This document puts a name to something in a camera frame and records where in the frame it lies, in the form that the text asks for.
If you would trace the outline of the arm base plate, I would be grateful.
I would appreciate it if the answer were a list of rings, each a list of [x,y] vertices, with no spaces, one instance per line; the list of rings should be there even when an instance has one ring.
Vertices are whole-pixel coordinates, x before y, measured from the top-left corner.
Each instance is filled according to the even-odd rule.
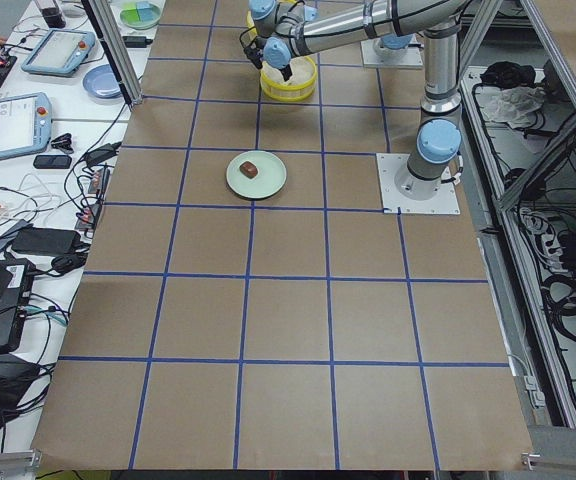
[[[420,180],[409,172],[408,157],[408,154],[376,154],[382,211],[386,214],[459,215],[450,168],[446,166],[439,179]]]
[[[364,67],[408,70],[420,70],[423,67],[421,49],[408,48],[403,52],[380,55],[373,49],[374,40],[365,40],[361,43]]]

